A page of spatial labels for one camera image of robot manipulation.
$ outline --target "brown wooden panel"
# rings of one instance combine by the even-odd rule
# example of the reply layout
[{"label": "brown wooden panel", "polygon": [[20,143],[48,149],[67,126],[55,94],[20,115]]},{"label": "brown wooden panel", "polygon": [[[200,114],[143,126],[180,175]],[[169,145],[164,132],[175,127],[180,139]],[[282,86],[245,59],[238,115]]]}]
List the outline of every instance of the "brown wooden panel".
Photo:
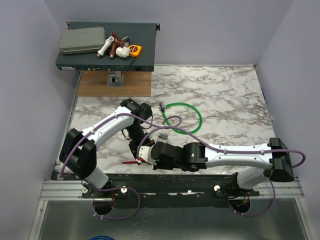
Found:
[{"label": "brown wooden panel", "polygon": [[83,71],[78,97],[150,97],[150,71],[124,72],[123,86],[107,86],[109,71]]}]

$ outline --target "tape measure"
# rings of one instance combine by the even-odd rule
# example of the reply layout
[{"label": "tape measure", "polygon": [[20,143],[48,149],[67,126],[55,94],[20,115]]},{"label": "tape measure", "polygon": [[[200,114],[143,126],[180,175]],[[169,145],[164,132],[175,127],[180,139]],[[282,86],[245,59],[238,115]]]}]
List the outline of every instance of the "tape measure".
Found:
[{"label": "tape measure", "polygon": [[130,45],[129,48],[131,49],[130,57],[137,58],[142,51],[142,46],[138,46],[138,45]]}]

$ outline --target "green hose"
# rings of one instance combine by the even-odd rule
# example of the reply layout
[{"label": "green hose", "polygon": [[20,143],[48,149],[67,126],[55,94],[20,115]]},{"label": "green hose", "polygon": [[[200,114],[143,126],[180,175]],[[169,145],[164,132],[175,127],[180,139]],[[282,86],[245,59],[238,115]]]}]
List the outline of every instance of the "green hose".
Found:
[{"label": "green hose", "polygon": [[[165,107],[166,107],[166,108],[170,108],[170,107],[174,107],[174,106],[185,106],[185,107],[188,107],[188,108],[193,109],[193,110],[198,114],[199,120],[200,120],[199,125],[198,125],[198,127],[197,127],[195,130],[192,130],[192,131],[189,132],[189,133],[191,133],[191,134],[196,133],[196,132],[201,128],[201,126],[202,126],[202,116],[201,116],[201,113],[198,111],[198,109],[196,109],[194,106],[192,106],[192,105],[190,105],[190,104],[187,104],[187,103],[184,103],[184,102],[170,103],[170,104],[166,105]],[[162,112],[162,116],[163,116],[164,119],[167,118],[167,116],[166,116],[166,114],[165,114],[165,111]],[[168,126],[170,126],[170,127],[172,126],[168,120],[166,121],[166,124],[167,124]],[[179,134],[184,134],[184,135],[186,135],[186,133],[184,133],[183,131],[180,131],[180,130],[178,130],[178,129],[173,129],[173,131],[175,131],[175,132],[177,132],[177,133],[179,133]]]}]

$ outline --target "white label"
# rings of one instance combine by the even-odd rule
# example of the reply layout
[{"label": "white label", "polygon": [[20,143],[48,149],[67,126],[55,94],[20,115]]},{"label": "white label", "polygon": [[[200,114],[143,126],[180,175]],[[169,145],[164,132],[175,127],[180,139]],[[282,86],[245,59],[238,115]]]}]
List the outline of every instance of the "white label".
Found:
[{"label": "white label", "polygon": [[62,70],[75,70],[72,66],[62,66]]}]

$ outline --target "marble tabletop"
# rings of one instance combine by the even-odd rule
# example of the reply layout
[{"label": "marble tabletop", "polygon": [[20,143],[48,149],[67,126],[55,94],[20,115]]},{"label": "marble tabletop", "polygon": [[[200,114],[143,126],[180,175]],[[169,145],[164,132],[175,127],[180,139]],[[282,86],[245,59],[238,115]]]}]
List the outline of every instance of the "marble tabletop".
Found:
[{"label": "marble tabletop", "polygon": [[[127,97],[79,97],[71,128],[85,129],[110,115]],[[253,66],[156,66],[152,73],[151,97],[132,97],[134,101],[152,106],[153,122],[163,121],[159,102],[184,102],[195,106],[203,124],[195,135],[207,143],[239,146],[266,143],[275,136],[266,103]],[[199,118],[193,110],[173,107],[165,110],[168,116],[179,115],[181,127],[191,131]],[[187,135],[165,130],[169,142],[182,147],[195,142]],[[97,165],[105,173],[117,174],[233,174],[243,166],[218,166],[195,173],[180,169],[152,170],[150,165],[122,164],[134,161],[129,147],[119,132],[97,152]]]}]

